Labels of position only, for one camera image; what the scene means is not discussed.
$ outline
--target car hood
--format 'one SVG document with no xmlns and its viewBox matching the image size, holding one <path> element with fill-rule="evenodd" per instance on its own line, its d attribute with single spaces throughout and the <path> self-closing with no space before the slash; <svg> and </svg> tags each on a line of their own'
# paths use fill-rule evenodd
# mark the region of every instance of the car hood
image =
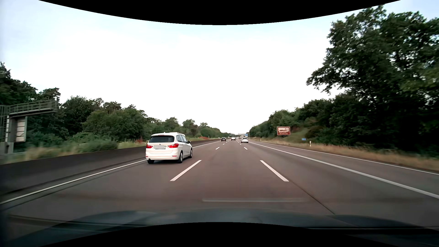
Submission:
<svg viewBox="0 0 439 247">
<path fill-rule="evenodd" d="M 425 233 L 418 238 L 417 242 L 433 241 L 439 243 L 438 231 L 403 222 L 374 218 L 358 215 L 314 215 L 287 210 L 259 209 L 259 208 L 197 208 L 188 210 L 175 210 L 168 212 L 149 211 L 118 211 L 78 218 L 73 221 L 57 224 L 53 227 L 31 233 L 19 239 L 10 241 L 8 246 L 42 246 L 64 240 L 74 239 L 80 236 L 89 236 L 103 232 L 111 232 L 121 229 L 130 229 L 144 226 L 197 223 L 197 222 L 243 222 L 262 223 L 302 227 L 308 229 L 336 230 L 341 234 L 361 234 L 358 230 L 380 231 L 378 234 L 397 231 L 401 235 L 404 230 L 425 229 L 429 231 L 429 239 L 425 240 Z"/>
</svg>

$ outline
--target distant car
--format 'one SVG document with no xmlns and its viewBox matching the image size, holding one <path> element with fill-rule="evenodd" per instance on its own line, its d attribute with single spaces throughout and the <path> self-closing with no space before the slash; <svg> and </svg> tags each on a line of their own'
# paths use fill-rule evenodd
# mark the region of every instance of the distant car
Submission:
<svg viewBox="0 0 439 247">
<path fill-rule="evenodd" d="M 153 134 L 146 144 L 145 159 L 148 164 L 156 160 L 177 160 L 177 163 L 182 163 L 186 157 L 192 158 L 192 145 L 182 133 Z"/>
</svg>

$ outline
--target white sky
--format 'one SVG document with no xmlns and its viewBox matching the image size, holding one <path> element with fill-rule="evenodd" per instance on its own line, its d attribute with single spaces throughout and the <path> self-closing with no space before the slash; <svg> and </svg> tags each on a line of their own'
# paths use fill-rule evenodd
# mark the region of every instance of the white sky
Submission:
<svg viewBox="0 0 439 247">
<path fill-rule="evenodd" d="M 430 19 L 439 13 L 439 1 L 401 0 L 385 8 L 420 11 Z M 38 90 L 60 88 L 61 102 L 72 95 L 100 97 L 134 104 L 161 120 L 193 119 L 238 134 L 276 110 L 334 96 L 305 82 L 323 62 L 331 21 L 357 12 L 212 26 L 2 0 L 0 61 L 12 78 Z"/>
</svg>

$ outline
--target white minivan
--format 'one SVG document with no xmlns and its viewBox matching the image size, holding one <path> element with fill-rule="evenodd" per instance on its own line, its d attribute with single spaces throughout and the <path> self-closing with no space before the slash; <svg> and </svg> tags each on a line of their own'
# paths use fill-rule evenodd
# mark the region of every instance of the white minivan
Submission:
<svg viewBox="0 0 439 247">
<path fill-rule="evenodd" d="M 155 160 L 177 160 L 177 163 L 182 163 L 186 157 L 192 158 L 192 145 L 182 133 L 153 134 L 146 144 L 145 159 L 149 164 Z"/>
</svg>

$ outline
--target brown road sign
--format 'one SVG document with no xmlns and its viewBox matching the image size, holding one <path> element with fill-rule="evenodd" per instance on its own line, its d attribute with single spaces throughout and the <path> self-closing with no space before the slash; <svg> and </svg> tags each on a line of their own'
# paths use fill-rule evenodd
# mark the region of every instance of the brown road sign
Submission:
<svg viewBox="0 0 439 247">
<path fill-rule="evenodd" d="M 290 135 L 290 127 L 277 127 L 277 135 Z"/>
</svg>

